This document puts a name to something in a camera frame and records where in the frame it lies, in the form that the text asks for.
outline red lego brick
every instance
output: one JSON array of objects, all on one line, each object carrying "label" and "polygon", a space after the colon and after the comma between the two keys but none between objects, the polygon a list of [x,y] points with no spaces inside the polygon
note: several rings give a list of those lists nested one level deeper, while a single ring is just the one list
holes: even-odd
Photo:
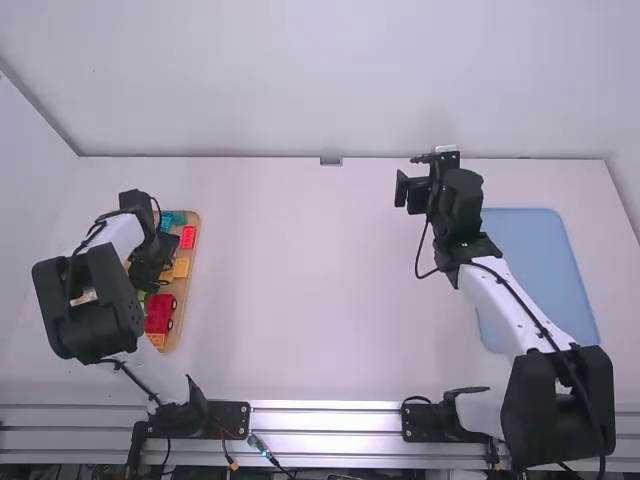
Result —
[{"label": "red lego brick", "polygon": [[196,242],[195,225],[185,225],[182,229],[182,238],[180,238],[180,248],[193,248]]}]

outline white tabletop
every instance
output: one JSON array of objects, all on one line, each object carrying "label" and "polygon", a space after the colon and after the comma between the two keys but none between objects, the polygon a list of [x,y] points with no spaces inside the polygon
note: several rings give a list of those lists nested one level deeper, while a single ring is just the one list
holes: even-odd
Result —
[{"label": "white tabletop", "polygon": [[[604,162],[463,166],[484,176],[485,206],[561,215],[614,363],[616,401],[640,403],[640,248]],[[321,167],[317,158],[86,160],[46,255],[79,242],[130,188],[156,196],[163,209],[197,211],[186,323],[169,358],[209,397],[399,400],[502,385],[509,364],[484,349],[472,305],[442,275],[413,277],[424,219],[394,208],[397,168],[427,171],[406,159],[345,159],[343,167]],[[425,245],[422,270],[433,265],[430,239]],[[0,402],[144,400],[103,366],[57,358],[33,291],[3,369]]]}]

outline lego brick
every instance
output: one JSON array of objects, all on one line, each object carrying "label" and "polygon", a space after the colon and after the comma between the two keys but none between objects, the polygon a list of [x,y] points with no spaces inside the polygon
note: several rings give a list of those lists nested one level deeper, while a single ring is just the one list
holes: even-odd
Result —
[{"label": "lego brick", "polygon": [[162,218],[160,219],[160,230],[163,232],[171,231],[171,224],[173,221],[173,215],[171,212],[162,212]]},{"label": "lego brick", "polygon": [[154,347],[156,347],[158,350],[162,350],[162,347],[164,347],[164,338],[165,338],[164,334],[147,333],[147,337],[149,337],[149,340],[151,340],[151,343],[153,344]]},{"label": "lego brick", "polygon": [[173,266],[173,277],[186,278],[188,275],[189,275],[189,259],[176,258],[176,262]]},{"label": "lego brick", "polygon": [[173,268],[171,270],[167,270],[166,272],[162,272],[158,277],[158,280],[164,281],[167,283],[173,282]]},{"label": "lego brick", "polygon": [[185,225],[182,229],[182,237],[180,237],[180,248],[189,249],[193,248],[196,242],[196,227],[195,225]]},{"label": "lego brick", "polygon": [[171,214],[173,215],[173,225],[176,227],[182,227],[189,222],[187,212],[184,210],[173,210]]}]

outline metal frame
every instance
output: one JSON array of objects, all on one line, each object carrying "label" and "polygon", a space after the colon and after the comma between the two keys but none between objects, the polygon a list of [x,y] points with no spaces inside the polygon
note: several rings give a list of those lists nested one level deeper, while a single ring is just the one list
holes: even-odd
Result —
[{"label": "metal frame", "polygon": [[[483,469],[484,447],[409,444],[400,434],[397,402],[253,401],[251,430],[285,467]],[[618,408],[617,448],[607,471],[640,472],[640,411]],[[144,405],[0,405],[0,462],[124,464]],[[244,441],[228,441],[241,466],[270,464]],[[149,440],[144,462],[158,464],[166,440]],[[508,452],[501,446],[503,465]],[[170,465],[226,465],[218,440],[171,442]],[[597,470],[597,460],[573,462]],[[557,469],[556,466],[540,467]]]}]

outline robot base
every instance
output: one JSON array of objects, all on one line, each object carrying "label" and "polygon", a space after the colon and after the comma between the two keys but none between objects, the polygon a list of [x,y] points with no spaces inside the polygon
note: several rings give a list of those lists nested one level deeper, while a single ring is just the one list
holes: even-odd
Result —
[{"label": "robot base", "polygon": [[[171,435],[171,438],[200,438],[220,440],[245,440],[249,435],[251,405],[248,402],[207,400],[209,417],[202,431],[196,435]],[[166,434],[154,431],[150,426],[147,438],[166,438]]]}]

